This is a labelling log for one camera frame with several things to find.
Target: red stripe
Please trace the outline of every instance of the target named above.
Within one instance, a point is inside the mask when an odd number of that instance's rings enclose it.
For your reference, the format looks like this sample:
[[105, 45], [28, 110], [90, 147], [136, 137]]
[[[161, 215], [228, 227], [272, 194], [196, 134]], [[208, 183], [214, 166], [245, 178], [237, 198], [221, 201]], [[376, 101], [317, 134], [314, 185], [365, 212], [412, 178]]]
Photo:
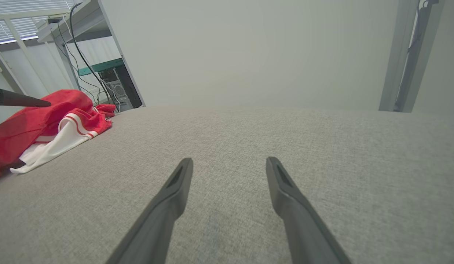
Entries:
[[81, 135], [89, 135], [90, 137], [93, 138], [93, 135], [90, 134], [90, 133], [84, 134], [84, 133], [80, 132], [80, 130], [79, 130], [79, 123], [78, 123], [73, 117], [70, 117], [70, 116], [68, 116], [68, 115], [65, 116], [65, 117], [68, 117], [68, 118], [72, 119], [72, 120], [76, 123], [77, 132], [79, 132], [79, 134], [81, 134]]

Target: white pole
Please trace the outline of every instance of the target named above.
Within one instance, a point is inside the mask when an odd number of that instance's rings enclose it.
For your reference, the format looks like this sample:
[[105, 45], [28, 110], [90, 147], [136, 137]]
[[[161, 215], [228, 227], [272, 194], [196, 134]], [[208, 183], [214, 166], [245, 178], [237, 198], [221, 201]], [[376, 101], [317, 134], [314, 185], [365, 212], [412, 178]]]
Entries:
[[4, 57], [2, 56], [2, 53], [0, 52], [0, 60], [2, 61], [2, 63], [4, 64], [4, 67], [6, 68], [6, 70], [9, 72], [10, 76], [12, 76], [12, 78], [14, 79], [15, 83], [17, 84], [17, 86], [20, 88], [20, 90], [22, 91], [23, 95], [28, 95], [25, 91], [25, 89], [23, 89], [22, 85], [20, 84], [19, 80], [17, 79], [17, 77], [15, 77], [14, 73], [12, 72], [12, 69], [9, 67], [9, 65], [7, 64], [6, 60], [4, 59]]
[[20, 49], [25, 54], [25, 57], [30, 62], [31, 67], [36, 72], [36, 75], [38, 75], [38, 78], [43, 83], [44, 88], [46, 88], [48, 93], [52, 93], [52, 90], [50, 89], [48, 82], [46, 81], [46, 78], [44, 77], [43, 73], [41, 73], [40, 67], [38, 66], [38, 64], [32, 57], [32, 55], [28, 52], [28, 49], [26, 48], [25, 44], [23, 43], [23, 40], [21, 40], [20, 35], [18, 34], [17, 30], [15, 29], [14, 25], [12, 24], [12, 21], [9, 18], [5, 18], [4, 21], [6, 22], [7, 27], [9, 28], [10, 32], [14, 36], [14, 39], [17, 41], [17, 44], [19, 45]]
[[[32, 17], [31, 20], [33, 20], [33, 23], [36, 25], [36, 20], [34, 19], [34, 17]], [[67, 84], [69, 85], [69, 89], [73, 89], [73, 85], [71, 84], [71, 82], [69, 81], [69, 79], [66, 78], [67, 73], [65, 73], [65, 70], [62, 68], [62, 65], [59, 64], [58, 59], [56, 58], [56, 55], [54, 55], [54, 53], [52, 52], [51, 47], [49, 46], [48, 42], [45, 41], [44, 43], [46, 44], [46, 48], [48, 48], [48, 51], [51, 53], [51, 56], [52, 56], [54, 62], [55, 62], [56, 65], [58, 66], [59, 71], [60, 71], [61, 74], [62, 74], [62, 77], [64, 77], [64, 80], [66, 80]]]

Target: white cable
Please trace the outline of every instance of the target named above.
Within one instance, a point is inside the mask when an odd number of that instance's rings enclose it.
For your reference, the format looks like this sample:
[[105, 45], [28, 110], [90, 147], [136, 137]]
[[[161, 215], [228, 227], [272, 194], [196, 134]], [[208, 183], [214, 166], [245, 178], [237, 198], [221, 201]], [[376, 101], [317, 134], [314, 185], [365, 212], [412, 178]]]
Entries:
[[106, 83], [105, 83], [105, 86], [106, 86], [106, 88], [107, 88], [108, 90], [110, 90], [111, 92], [113, 92], [113, 95], [114, 95], [114, 98], [116, 99], [116, 102], [119, 103], [119, 105], [118, 105], [118, 112], [121, 113], [121, 111], [120, 111], [120, 109], [121, 109], [121, 102], [118, 100], [118, 97], [116, 97], [115, 92], [110, 88], [110, 86], [107, 85]]

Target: teal shelf edge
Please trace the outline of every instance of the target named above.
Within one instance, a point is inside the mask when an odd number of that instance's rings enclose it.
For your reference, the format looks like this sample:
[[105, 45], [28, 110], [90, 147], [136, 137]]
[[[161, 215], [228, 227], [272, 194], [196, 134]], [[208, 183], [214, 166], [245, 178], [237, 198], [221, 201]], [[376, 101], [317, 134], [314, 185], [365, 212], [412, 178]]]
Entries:
[[[120, 65], [124, 65], [123, 59], [119, 58], [116, 60], [110, 60], [108, 62], [102, 62], [96, 65], [92, 65], [92, 68], [95, 72], [102, 72], [106, 69], [111, 69], [112, 67], [118, 67]], [[83, 67], [79, 69], [79, 76], [84, 76], [87, 74], [91, 74], [92, 71], [88, 67]]]

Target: window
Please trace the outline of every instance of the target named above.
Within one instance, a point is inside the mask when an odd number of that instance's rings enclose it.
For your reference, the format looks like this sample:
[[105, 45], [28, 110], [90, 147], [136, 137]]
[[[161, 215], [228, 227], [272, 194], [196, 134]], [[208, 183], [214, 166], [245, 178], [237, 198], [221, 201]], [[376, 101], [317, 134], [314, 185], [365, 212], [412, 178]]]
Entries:
[[[39, 10], [55, 10], [73, 7], [72, 0], [0, 0], [0, 14], [19, 13]], [[38, 29], [35, 22], [45, 19], [46, 16], [11, 19], [22, 40], [36, 38]], [[0, 44], [15, 42], [4, 20], [0, 20]]]

